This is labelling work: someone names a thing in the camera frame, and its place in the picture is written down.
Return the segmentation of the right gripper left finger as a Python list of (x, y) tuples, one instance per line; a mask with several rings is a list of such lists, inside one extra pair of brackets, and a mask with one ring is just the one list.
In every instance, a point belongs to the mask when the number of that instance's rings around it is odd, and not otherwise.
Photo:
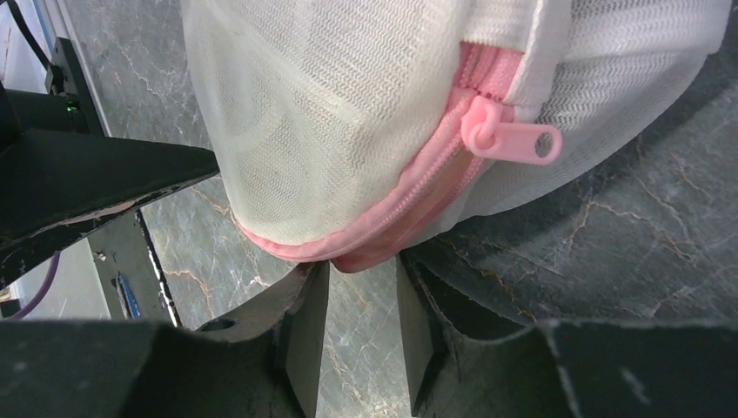
[(301, 264), (195, 331), (5, 320), (4, 417), (313, 417), (330, 267)]

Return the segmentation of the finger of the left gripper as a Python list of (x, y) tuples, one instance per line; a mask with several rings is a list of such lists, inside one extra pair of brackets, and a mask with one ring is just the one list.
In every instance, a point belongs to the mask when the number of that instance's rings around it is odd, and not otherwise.
[(29, 130), (1, 154), (1, 285), (120, 216), (219, 172), (197, 147)]

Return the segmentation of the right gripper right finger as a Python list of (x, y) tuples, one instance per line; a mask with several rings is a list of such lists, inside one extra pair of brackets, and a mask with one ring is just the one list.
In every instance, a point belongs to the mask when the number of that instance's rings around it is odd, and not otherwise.
[(540, 320), (523, 326), (399, 257), (415, 417), (734, 417), (737, 326)]

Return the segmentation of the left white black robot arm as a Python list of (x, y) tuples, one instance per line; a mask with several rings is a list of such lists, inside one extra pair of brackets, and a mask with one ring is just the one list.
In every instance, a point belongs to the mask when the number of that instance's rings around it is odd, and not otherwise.
[(209, 150), (89, 133), (68, 98), (2, 89), (1, 286), (218, 172)]

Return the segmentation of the white mesh laundry bag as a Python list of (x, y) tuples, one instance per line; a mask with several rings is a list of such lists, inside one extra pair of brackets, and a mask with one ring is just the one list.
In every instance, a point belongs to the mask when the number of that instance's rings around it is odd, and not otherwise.
[(522, 206), (693, 82), (730, 2), (184, 1), (237, 230), (356, 273)]

